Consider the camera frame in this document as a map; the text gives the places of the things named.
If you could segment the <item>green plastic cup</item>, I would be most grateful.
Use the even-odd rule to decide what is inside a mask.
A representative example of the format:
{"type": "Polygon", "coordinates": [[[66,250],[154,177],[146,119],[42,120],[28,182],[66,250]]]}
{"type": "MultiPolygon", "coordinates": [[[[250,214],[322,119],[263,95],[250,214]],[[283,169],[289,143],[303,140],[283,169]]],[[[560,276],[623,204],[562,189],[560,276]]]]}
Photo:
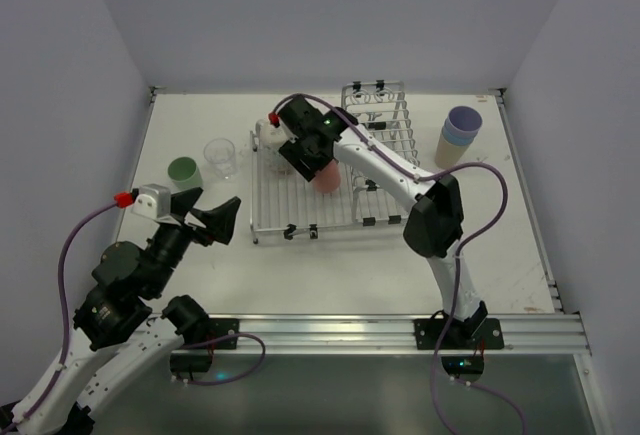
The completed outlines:
{"type": "Polygon", "coordinates": [[[179,190],[201,188],[202,176],[196,161],[190,157],[178,157],[167,167],[167,175],[179,190]]]}

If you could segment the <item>lavender plastic cup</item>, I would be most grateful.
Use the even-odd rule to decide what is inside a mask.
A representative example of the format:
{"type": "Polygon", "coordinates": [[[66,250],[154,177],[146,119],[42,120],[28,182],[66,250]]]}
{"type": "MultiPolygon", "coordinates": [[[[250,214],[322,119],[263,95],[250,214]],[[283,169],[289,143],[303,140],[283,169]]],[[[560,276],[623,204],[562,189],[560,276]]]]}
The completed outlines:
{"type": "Polygon", "coordinates": [[[475,109],[468,106],[452,108],[445,119],[445,127],[459,138],[474,138],[482,128],[483,118],[475,109]]]}

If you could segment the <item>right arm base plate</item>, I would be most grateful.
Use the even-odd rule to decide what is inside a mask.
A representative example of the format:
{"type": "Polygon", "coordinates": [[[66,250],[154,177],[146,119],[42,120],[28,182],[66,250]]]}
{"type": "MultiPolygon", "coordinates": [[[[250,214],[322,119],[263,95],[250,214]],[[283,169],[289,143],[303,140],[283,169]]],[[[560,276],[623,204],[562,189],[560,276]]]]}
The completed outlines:
{"type": "MultiPolygon", "coordinates": [[[[445,325],[443,318],[418,318],[412,321],[414,339],[418,350],[434,350],[436,342],[445,325]]],[[[486,318],[480,326],[468,334],[463,330],[463,325],[453,321],[443,341],[441,350],[502,350],[505,342],[500,321],[497,318],[486,318]]]]}

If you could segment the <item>beige plastic cup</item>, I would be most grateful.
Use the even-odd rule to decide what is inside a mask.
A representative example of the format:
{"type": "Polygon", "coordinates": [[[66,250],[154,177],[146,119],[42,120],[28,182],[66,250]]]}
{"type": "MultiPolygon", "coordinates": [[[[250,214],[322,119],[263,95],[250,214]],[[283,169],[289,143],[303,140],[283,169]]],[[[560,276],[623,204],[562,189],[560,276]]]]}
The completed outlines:
{"type": "Polygon", "coordinates": [[[455,145],[441,135],[437,143],[434,162],[440,169],[449,169],[460,162],[468,148],[469,144],[455,145]]]}

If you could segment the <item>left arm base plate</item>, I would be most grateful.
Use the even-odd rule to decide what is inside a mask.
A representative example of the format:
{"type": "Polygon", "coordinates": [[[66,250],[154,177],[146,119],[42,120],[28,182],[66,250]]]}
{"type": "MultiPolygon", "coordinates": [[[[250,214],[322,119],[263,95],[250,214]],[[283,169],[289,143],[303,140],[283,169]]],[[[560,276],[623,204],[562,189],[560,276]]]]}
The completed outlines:
{"type": "Polygon", "coordinates": [[[240,320],[237,318],[213,317],[201,320],[186,331],[184,345],[193,345],[218,339],[239,332],[240,320]]]}

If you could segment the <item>light blue plastic cup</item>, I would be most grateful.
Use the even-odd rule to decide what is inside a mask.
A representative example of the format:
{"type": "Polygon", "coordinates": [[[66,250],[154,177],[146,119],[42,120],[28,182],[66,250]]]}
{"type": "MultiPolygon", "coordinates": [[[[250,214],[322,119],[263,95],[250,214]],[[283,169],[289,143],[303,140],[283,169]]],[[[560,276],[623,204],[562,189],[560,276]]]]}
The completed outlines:
{"type": "Polygon", "coordinates": [[[442,136],[450,144],[455,146],[468,146],[476,138],[478,134],[477,130],[463,131],[459,130],[453,125],[445,123],[442,127],[442,136]]]}

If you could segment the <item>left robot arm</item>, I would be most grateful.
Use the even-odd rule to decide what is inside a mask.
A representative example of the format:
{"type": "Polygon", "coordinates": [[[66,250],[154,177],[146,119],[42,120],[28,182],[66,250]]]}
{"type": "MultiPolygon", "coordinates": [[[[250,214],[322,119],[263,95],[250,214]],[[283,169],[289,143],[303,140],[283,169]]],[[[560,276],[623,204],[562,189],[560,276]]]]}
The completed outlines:
{"type": "Polygon", "coordinates": [[[62,396],[62,380],[71,375],[73,357],[86,352],[96,363],[130,338],[151,314],[147,301],[161,296],[190,244],[230,243],[240,199],[202,211],[195,207],[202,192],[192,188],[170,195],[170,219],[159,223],[145,248],[131,242],[110,245],[92,272],[95,287],[75,312],[67,310],[65,285],[58,285],[64,323],[60,354],[38,386],[13,406],[6,432],[26,429],[43,418],[46,401],[62,396]]]}

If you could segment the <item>clear plastic tumbler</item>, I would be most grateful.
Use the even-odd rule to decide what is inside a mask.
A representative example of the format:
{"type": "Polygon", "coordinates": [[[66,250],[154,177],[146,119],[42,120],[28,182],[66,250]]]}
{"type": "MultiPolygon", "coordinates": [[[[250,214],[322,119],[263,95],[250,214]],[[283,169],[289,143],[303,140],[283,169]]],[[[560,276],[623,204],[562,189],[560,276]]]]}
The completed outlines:
{"type": "Polygon", "coordinates": [[[227,180],[237,173],[235,145],[230,140],[226,138],[211,140],[205,145],[203,154],[219,178],[227,180]]]}

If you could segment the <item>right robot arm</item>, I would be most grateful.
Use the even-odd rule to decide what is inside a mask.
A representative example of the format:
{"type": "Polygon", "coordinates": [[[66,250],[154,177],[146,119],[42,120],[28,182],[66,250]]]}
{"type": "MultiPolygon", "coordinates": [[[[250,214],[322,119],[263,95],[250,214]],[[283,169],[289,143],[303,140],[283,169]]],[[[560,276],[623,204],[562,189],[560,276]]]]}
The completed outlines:
{"type": "Polygon", "coordinates": [[[425,258],[441,293],[449,336],[471,339],[487,317],[462,259],[464,219],[459,183],[450,174],[435,176],[403,158],[346,110],[330,105],[323,113],[302,94],[281,101],[268,115],[284,131],[280,155],[307,181],[335,161],[376,184],[408,214],[403,239],[425,258]]]}

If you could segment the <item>pink plastic cup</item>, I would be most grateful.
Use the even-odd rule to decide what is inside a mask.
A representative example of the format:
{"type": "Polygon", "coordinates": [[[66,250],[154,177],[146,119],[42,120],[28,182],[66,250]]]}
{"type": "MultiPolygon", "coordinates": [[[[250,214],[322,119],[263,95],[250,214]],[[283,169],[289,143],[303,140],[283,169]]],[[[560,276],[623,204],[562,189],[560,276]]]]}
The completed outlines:
{"type": "Polygon", "coordinates": [[[341,184],[341,174],[336,161],[331,161],[323,169],[315,174],[312,186],[321,194],[330,194],[339,189],[341,184]]]}

